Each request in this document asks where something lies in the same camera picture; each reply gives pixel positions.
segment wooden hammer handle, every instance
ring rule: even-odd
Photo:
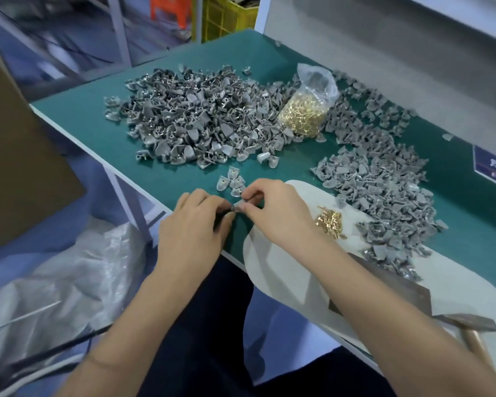
[[[489,350],[487,349],[481,334],[475,330],[468,329],[462,329],[461,333],[463,335],[463,339],[467,343],[467,347],[469,347],[469,350],[476,354],[479,360],[494,369],[492,358],[490,357]]]

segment pile of brass pins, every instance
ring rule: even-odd
[[[316,219],[316,225],[334,239],[346,240],[347,237],[343,234],[342,213],[327,207],[318,207],[322,209],[322,212]]]
[[[298,91],[279,113],[279,120],[297,136],[314,138],[326,116],[327,109],[314,94]]]

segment plastic bag of brass pins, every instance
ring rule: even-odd
[[[298,64],[301,86],[279,113],[279,121],[297,136],[314,138],[339,97],[331,72],[321,66]]]
[[[335,240],[346,240],[347,237],[343,234],[342,213],[327,207],[318,207],[322,209],[322,212],[316,219],[316,225],[321,227],[325,233],[331,235]]]

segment metal hammer head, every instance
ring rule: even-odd
[[[470,313],[437,315],[434,318],[453,324],[461,329],[476,330],[477,332],[496,331],[496,322],[494,320]]]

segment orange stool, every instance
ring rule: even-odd
[[[187,26],[187,18],[191,14],[191,0],[151,0],[151,19],[156,20],[156,9],[160,9],[177,17],[180,29]]]

